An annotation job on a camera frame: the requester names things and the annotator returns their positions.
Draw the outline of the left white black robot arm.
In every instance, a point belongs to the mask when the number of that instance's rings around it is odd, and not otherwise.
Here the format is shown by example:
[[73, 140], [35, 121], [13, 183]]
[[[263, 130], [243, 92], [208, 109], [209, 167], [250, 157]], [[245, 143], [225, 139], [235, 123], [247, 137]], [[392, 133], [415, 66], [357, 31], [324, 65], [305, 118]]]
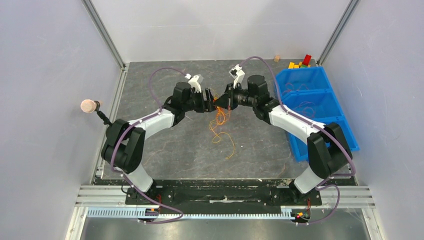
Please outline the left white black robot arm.
[[106, 141], [101, 158], [109, 163], [137, 190], [137, 197], [144, 204], [152, 204], [157, 191], [152, 187], [153, 178], [142, 166], [145, 141], [162, 130], [179, 124], [186, 112], [210, 113], [216, 110], [214, 96], [209, 88], [197, 91], [188, 82], [178, 82], [171, 96], [154, 113], [139, 119], [117, 119], [108, 124]]

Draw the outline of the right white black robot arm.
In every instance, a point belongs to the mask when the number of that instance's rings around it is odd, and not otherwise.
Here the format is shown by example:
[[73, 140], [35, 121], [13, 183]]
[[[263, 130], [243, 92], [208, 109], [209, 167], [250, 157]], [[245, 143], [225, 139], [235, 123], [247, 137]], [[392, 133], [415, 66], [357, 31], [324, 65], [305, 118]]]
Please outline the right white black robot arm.
[[249, 76], [246, 89], [240, 83], [229, 83], [213, 104], [229, 111], [238, 106], [251, 107], [258, 119], [285, 130], [306, 144], [308, 167], [289, 184], [288, 196], [295, 204], [302, 204], [313, 189], [352, 163], [353, 156], [339, 124], [317, 122], [290, 110], [271, 97], [262, 75]]

